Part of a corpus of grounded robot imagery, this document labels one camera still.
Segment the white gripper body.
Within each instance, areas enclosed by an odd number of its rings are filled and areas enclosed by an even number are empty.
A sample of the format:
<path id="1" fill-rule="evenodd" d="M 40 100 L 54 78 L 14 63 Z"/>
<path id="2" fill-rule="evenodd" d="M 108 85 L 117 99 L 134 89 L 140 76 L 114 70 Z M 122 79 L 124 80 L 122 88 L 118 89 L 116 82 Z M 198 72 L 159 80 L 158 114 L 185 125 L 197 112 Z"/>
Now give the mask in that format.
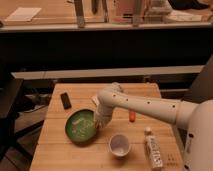
<path id="1" fill-rule="evenodd" d="M 98 105 L 94 113 L 96 128 L 104 128 L 112 120 L 113 108 Z"/>

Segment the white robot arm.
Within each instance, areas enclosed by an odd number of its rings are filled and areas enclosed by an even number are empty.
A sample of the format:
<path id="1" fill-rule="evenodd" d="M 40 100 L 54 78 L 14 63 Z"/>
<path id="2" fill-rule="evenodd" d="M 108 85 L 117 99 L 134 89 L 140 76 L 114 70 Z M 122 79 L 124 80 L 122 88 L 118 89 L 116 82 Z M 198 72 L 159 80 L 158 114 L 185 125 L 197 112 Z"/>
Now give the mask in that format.
<path id="1" fill-rule="evenodd" d="M 184 171 L 213 171 L 213 100 L 193 103 L 184 100 L 128 95 L 119 83 L 111 83 L 97 94 L 94 121 L 105 127 L 116 107 L 176 125 L 187 131 Z"/>

